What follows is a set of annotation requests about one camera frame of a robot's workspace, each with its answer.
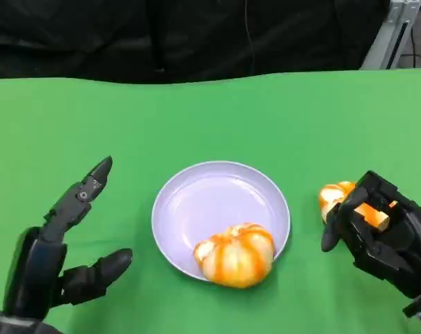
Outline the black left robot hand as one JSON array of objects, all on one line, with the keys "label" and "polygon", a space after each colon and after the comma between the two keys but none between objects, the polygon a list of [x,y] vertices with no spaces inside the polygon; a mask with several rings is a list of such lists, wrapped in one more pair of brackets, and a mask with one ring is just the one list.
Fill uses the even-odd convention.
[{"label": "black left robot hand", "polygon": [[113,160],[106,157],[74,183],[45,214],[42,226],[20,236],[5,289],[3,312],[8,316],[43,320],[51,308],[92,301],[106,294],[129,268],[133,252],[122,248],[92,266],[63,269],[65,233],[78,225],[104,190]]}]

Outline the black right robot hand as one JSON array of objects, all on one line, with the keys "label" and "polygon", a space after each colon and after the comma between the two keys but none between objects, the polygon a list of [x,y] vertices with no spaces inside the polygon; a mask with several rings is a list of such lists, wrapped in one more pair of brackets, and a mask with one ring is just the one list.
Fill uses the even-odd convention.
[{"label": "black right robot hand", "polygon": [[325,207],[321,250],[343,241],[354,266],[403,295],[421,295],[421,206],[374,171]]}]

